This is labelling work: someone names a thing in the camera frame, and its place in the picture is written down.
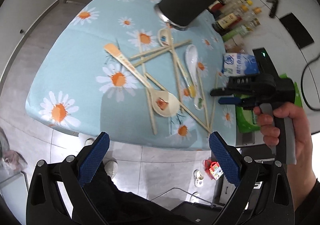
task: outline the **blue and white package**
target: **blue and white package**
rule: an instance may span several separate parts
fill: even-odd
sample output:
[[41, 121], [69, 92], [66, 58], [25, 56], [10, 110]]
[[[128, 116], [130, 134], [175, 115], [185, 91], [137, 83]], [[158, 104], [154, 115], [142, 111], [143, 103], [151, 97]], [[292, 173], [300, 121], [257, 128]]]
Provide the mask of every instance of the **blue and white package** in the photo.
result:
[[254, 73], [259, 73], [254, 56], [239, 53], [226, 53], [224, 55], [223, 74], [225, 76], [242, 76]]

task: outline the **gray grip handle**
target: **gray grip handle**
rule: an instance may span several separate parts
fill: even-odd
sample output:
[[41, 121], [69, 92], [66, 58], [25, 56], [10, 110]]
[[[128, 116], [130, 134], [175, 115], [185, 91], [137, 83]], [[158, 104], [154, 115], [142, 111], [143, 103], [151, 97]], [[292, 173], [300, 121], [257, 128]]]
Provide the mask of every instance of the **gray grip handle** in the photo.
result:
[[279, 144], [271, 148], [272, 153], [276, 155], [276, 160], [284, 164], [296, 164], [296, 145], [292, 119], [289, 117], [279, 119], [273, 116], [273, 110], [281, 106], [279, 104], [261, 104], [260, 109], [263, 113], [272, 116], [272, 125], [280, 129]]

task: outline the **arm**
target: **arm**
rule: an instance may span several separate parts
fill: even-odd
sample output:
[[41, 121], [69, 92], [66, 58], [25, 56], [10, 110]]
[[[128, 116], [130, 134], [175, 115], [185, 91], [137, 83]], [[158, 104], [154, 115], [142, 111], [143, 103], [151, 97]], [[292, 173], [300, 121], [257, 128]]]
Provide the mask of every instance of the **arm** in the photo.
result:
[[[254, 108], [261, 126], [263, 141], [267, 146], [277, 145], [280, 130], [272, 126], [272, 117], [261, 113], [259, 107]], [[309, 121], [304, 110], [292, 103], [285, 103], [273, 111], [278, 118], [290, 117], [293, 122], [296, 142], [296, 165], [288, 165], [287, 177], [290, 184], [294, 210], [305, 200], [316, 183], [316, 176], [312, 170], [312, 140]]]

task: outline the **black sleeve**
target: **black sleeve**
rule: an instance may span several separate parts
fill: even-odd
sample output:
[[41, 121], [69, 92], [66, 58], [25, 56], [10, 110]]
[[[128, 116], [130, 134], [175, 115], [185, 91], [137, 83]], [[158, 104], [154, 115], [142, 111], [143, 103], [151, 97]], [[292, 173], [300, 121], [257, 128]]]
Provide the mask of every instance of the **black sleeve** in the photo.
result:
[[302, 204], [295, 211], [295, 225], [319, 224], [320, 220], [320, 183], [316, 183]]

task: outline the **light blue floral tablecloth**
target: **light blue floral tablecloth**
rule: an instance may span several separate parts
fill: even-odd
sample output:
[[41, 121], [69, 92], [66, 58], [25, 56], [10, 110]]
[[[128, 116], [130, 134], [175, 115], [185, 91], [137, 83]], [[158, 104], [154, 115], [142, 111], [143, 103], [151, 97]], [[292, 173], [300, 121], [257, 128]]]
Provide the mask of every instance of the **light blue floral tablecloth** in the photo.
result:
[[[76, 131], [131, 144], [182, 150], [208, 150], [208, 132], [187, 113], [172, 118], [155, 114], [157, 134], [149, 117], [144, 86], [112, 56], [107, 43], [119, 43], [127, 57], [159, 46], [157, 33], [165, 24], [153, 6], [160, 0], [93, 0], [57, 39], [33, 80], [26, 111], [34, 119], [65, 133]], [[220, 73], [223, 41], [204, 11], [187, 31], [172, 29], [174, 42], [192, 39], [199, 53], [199, 69], [206, 95], [208, 122], [214, 108], [212, 131], [217, 130], [229, 145], [236, 141], [234, 106], [219, 105], [209, 92], [225, 85]], [[185, 64], [186, 45], [176, 49]], [[170, 52], [148, 61], [146, 71], [178, 98]], [[183, 103], [204, 124], [204, 110], [197, 111], [181, 77]]]

